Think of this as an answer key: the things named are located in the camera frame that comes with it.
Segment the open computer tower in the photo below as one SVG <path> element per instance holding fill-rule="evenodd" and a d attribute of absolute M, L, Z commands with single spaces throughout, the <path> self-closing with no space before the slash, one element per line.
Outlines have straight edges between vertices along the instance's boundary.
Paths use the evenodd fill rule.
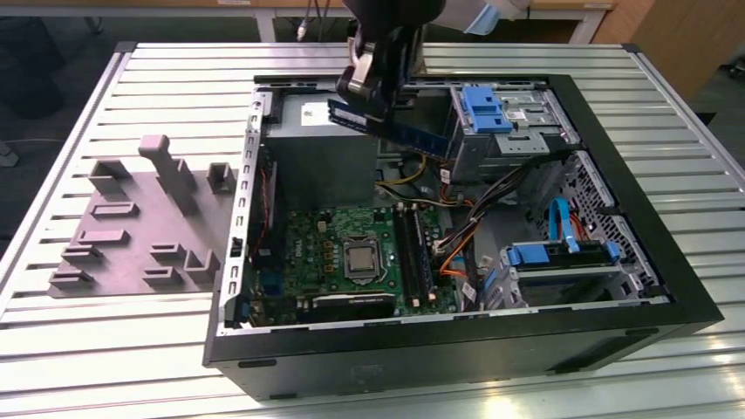
<path fill-rule="evenodd" d="M 570 77 L 413 79 L 437 144 L 331 77 L 256 86 L 204 359 L 255 398 L 592 370 L 722 319 Z"/>

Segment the motherboard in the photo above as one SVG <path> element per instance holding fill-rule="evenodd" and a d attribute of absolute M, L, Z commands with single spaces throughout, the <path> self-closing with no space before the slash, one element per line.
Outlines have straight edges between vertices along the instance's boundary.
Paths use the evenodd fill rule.
<path fill-rule="evenodd" d="M 410 250 L 401 252 L 400 246 L 412 241 L 401 240 L 402 236 L 413 234 L 396 220 L 401 208 L 321 209 L 288 214 L 284 270 L 263 272 L 260 277 L 265 322 L 281 326 L 328 321 L 303 317 L 309 308 L 316 308 L 311 312 L 317 313 L 323 305 L 333 307 L 333 313 L 343 313 L 344 307 L 351 306 L 388 305 L 393 317 L 456 311 L 452 280 L 438 277 L 428 256 L 421 255 L 426 267 L 421 266 L 420 271 L 409 266 L 417 262 L 401 260 Z M 421 206 L 405 210 L 417 217 L 421 248 L 426 251 L 432 240 L 442 235 L 436 209 Z M 424 289 L 418 281 L 430 287 Z"/>

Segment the wooden cabinet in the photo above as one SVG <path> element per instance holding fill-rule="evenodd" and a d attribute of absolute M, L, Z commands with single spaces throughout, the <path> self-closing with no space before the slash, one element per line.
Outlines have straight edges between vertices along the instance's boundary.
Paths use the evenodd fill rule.
<path fill-rule="evenodd" d="M 742 0 L 617 0 L 594 44 L 636 44 L 692 99 L 745 39 Z"/>

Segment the green circuit board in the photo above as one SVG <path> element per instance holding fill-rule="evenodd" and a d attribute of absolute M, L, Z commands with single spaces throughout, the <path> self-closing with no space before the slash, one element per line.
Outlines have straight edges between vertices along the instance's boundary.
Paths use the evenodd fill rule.
<path fill-rule="evenodd" d="M 441 235 L 437 212 L 429 207 L 420 211 L 420 215 L 428 237 L 437 239 Z M 344 242 L 349 237 L 356 239 L 375 237 L 377 241 L 380 276 L 367 284 L 356 283 L 345 277 Z M 396 315 L 452 313 L 456 310 L 452 285 L 437 288 L 437 298 L 432 304 L 412 307 L 405 302 L 392 208 L 291 212 L 285 255 L 287 265 L 283 273 L 285 297 L 303 299 L 305 296 L 329 293 L 385 292 L 396 295 Z M 433 274 L 437 274 L 436 266 L 432 268 Z M 280 323 L 292 322 L 289 310 L 293 310 L 293 307 L 275 307 L 273 318 Z"/>

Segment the ram slot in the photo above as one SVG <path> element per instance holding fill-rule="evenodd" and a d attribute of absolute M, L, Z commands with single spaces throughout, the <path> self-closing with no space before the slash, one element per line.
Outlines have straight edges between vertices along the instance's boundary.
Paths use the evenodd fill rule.
<path fill-rule="evenodd" d="M 409 211 L 410 225 L 414 228 L 414 253 L 418 261 L 418 291 L 425 301 L 434 301 L 434 279 L 432 278 L 432 262 L 429 261 L 428 242 L 424 234 L 424 224 L 418 215 L 417 205 L 413 204 Z"/>
<path fill-rule="evenodd" d="M 396 247 L 398 249 L 398 265 L 401 283 L 404 285 L 404 298 L 406 304 L 413 307 L 420 306 L 420 285 L 418 285 L 418 260 L 414 255 L 416 236 L 413 223 L 408 217 L 409 209 L 404 204 L 393 206 L 393 232 L 396 234 Z"/>

